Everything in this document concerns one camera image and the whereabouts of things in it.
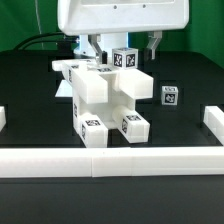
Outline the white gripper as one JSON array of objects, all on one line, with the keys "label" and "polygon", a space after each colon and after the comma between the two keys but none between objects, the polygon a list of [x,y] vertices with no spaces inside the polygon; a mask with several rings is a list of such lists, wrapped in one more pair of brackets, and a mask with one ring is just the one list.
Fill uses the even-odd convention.
[{"label": "white gripper", "polygon": [[89,35],[100,64],[107,52],[99,46],[105,33],[148,33],[145,59],[154,60],[164,30],[182,29],[189,21],[189,0],[58,0],[59,29],[66,35]]}]

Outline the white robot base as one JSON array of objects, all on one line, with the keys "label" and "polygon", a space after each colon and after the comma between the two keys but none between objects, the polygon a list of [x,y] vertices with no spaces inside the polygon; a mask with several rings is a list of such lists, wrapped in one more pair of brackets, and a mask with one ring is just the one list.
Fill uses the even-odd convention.
[{"label": "white robot base", "polygon": [[[101,36],[101,41],[99,46],[103,51],[107,52],[107,57],[112,57],[112,50],[114,48],[124,48],[128,46],[128,33],[109,33],[109,34],[99,34]],[[74,49],[74,54],[80,58],[96,58],[96,54],[88,42],[89,35],[80,35],[78,39],[78,46]]]}]

